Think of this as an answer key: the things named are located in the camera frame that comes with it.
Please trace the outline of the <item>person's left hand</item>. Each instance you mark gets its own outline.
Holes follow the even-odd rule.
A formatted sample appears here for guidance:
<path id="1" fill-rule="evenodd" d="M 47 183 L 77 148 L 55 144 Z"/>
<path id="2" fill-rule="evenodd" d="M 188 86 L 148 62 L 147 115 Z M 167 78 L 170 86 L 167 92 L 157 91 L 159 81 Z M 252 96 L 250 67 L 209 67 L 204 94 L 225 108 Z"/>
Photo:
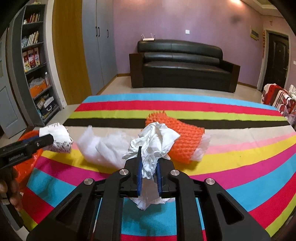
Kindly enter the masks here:
<path id="1" fill-rule="evenodd" d="M 19 184 L 16 181 L 18 172 L 15 168 L 1 169 L 1 194 L 9 194 L 9 201 L 17 211 L 23 209 L 22 195 L 20 194 Z"/>

